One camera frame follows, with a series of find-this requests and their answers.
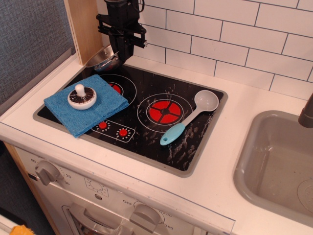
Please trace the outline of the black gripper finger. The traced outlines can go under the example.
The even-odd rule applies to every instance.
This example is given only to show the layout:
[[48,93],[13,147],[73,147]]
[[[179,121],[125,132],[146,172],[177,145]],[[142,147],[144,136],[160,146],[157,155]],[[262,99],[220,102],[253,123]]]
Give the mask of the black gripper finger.
[[117,47],[119,51],[119,59],[124,64],[134,54],[134,45],[125,37],[118,37]]
[[119,48],[118,48],[118,41],[117,41],[117,37],[109,34],[109,40],[110,40],[110,45],[112,47],[112,50],[114,53],[118,53],[119,52]]

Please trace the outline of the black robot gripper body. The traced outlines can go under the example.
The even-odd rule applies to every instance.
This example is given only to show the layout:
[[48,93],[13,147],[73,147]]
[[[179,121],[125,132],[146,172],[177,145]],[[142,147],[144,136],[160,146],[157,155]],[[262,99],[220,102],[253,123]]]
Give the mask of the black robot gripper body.
[[105,1],[108,14],[98,14],[99,32],[118,37],[125,37],[134,46],[144,48],[146,46],[146,29],[138,20],[139,14],[144,10],[145,3],[139,5],[137,0],[107,0]]

